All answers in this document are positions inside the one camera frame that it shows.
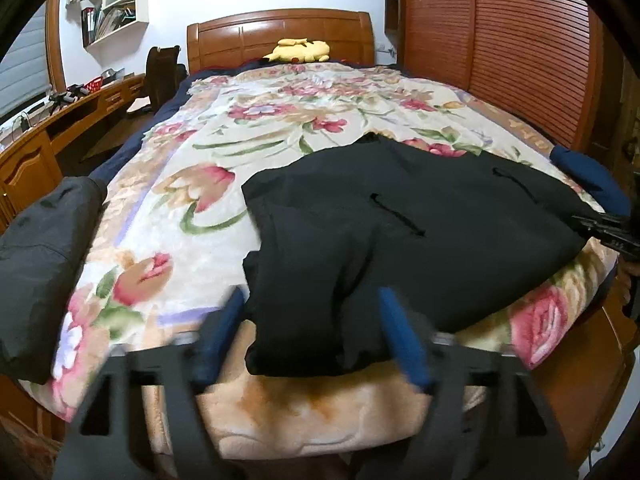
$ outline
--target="yellow plush toy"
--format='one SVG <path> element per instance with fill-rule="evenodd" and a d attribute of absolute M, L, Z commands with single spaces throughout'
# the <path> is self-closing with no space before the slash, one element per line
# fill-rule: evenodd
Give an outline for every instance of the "yellow plush toy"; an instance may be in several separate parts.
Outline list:
<path fill-rule="evenodd" d="M 311 63 L 329 60 L 329 45 L 324 41 L 308 42 L 304 40 L 280 40 L 278 46 L 268 56 L 269 61 L 287 61 L 296 63 Z"/>

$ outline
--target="window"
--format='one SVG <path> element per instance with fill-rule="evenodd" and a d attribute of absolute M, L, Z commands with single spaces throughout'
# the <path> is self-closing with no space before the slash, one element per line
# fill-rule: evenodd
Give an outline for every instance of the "window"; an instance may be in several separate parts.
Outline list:
<path fill-rule="evenodd" d="M 20 112 L 51 88 L 45 40 L 46 5 L 33 15 L 0 62 L 0 118 Z"/>

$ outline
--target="wooden headboard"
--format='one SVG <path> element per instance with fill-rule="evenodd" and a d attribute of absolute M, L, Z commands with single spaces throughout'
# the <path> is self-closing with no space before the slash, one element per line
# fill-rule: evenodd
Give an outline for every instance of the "wooden headboard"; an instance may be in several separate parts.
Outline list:
<path fill-rule="evenodd" d="M 283 38 L 323 40 L 331 48 L 332 59 L 374 63 L 373 29 L 367 12 L 277 9 L 189 25 L 189 72 L 212 66 L 240 66 L 269 54 Z"/>

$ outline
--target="wardrobe door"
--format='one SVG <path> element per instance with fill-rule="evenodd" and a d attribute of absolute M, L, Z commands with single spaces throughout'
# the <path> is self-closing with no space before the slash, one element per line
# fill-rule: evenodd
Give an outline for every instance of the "wardrobe door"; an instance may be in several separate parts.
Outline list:
<path fill-rule="evenodd" d="M 597 108 L 601 27 L 584 0 L 476 0 L 469 91 L 582 149 Z"/>
<path fill-rule="evenodd" d="M 404 0 L 404 69 L 466 89 L 474 42 L 474 0 Z"/>

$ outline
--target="bedspread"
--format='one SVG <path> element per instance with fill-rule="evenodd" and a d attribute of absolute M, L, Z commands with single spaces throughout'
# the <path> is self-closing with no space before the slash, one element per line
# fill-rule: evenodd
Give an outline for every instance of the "bedspread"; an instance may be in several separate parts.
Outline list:
<path fill-rule="evenodd" d="M 149 131 L 109 187 L 108 206 L 68 312 L 52 380 L 25 384 L 70 420 L 88 382 L 118 343 L 144 349 L 194 330 L 245 284 L 242 260 L 260 247 L 241 185 L 267 168 L 375 132 L 441 156 L 487 150 L 572 186 L 548 160 L 552 145 L 513 116 L 470 95 L 386 67 L 281 65 L 191 86 L 190 100 Z M 529 367 L 548 356 L 613 268 L 616 253 L 590 240 L 525 297 L 457 334 L 466 345 L 513 344 Z M 465 277 L 460 276 L 461 283 Z M 286 458 L 385 444 L 415 433 L 428 397 L 393 362 L 332 378 L 251 376 L 245 321 L 220 382 L 199 396 L 210 436 L 227 458 Z M 482 399 L 469 388 L 466 405 Z M 145 390 L 155 452 L 170 452 L 161 389 Z"/>

